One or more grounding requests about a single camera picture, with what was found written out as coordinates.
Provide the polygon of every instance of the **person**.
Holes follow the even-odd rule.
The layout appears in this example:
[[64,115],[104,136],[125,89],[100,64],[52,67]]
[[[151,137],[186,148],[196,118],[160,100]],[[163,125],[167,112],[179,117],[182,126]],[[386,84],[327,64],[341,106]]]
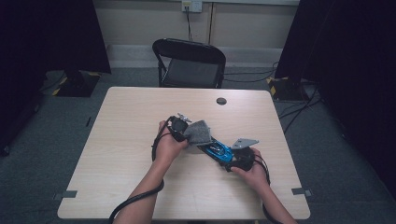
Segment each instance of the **person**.
[[[159,131],[162,129],[163,125],[165,125],[164,120],[160,122]],[[173,160],[180,154],[181,150],[187,146],[187,140],[178,142],[171,134],[169,134],[169,130],[167,128],[163,129],[163,134],[156,150],[156,159],[153,161],[148,172],[133,190],[129,198],[149,190],[156,189],[160,186]],[[253,148],[253,150],[257,156],[261,156],[259,150],[256,148]],[[247,172],[237,167],[232,167],[231,170],[241,176],[246,183],[258,193],[272,218],[284,224],[296,223],[271,190],[266,180],[266,174],[260,165],[253,164],[252,168]],[[113,223],[151,223],[156,201],[157,194],[153,194],[135,203],[128,204],[119,211]]]

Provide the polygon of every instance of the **gray cloth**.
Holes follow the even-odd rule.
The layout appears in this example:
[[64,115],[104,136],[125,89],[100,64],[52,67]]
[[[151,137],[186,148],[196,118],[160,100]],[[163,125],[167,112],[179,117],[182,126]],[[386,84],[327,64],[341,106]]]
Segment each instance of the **gray cloth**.
[[184,132],[190,146],[206,145],[212,142],[210,129],[204,120],[199,120],[189,125]]

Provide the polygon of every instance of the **white table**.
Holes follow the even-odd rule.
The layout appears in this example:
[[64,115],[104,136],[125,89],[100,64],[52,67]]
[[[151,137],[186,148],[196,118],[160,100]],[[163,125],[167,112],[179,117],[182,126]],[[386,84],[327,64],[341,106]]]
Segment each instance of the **white table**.
[[[223,97],[226,105],[218,105]],[[64,198],[61,218],[108,218],[128,198],[151,164],[160,120],[180,112],[203,119],[212,135],[230,146],[238,138],[260,141],[271,187],[294,218],[310,211],[290,151],[267,91],[165,88],[109,89]],[[261,201],[236,174],[189,147],[174,161],[159,193],[154,219],[263,219]]]

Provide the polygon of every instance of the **forearm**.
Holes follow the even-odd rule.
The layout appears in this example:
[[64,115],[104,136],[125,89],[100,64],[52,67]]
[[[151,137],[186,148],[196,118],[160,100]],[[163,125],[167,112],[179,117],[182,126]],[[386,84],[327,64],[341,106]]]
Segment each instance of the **forearm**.
[[[156,161],[152,163],[145,177],[143,177],[129,198],[160,186],[168,168],[169,165],[159,164]],[[157,194],[154,194],[127,205],[118,213],[114,223],[150,223],[156,200]]]
[[276,197],[269,185],[258,189],[257,192],[262,199],[265,209],[273,219],[283,224],[297,223],[283,206],[282,202]]

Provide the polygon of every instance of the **wall outlet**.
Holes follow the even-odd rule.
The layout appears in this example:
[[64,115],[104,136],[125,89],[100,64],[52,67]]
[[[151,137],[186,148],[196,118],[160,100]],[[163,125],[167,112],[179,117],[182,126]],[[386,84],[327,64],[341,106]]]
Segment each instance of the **wall outlet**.
[[202,1],[181,1],[181,11],[202,12]]

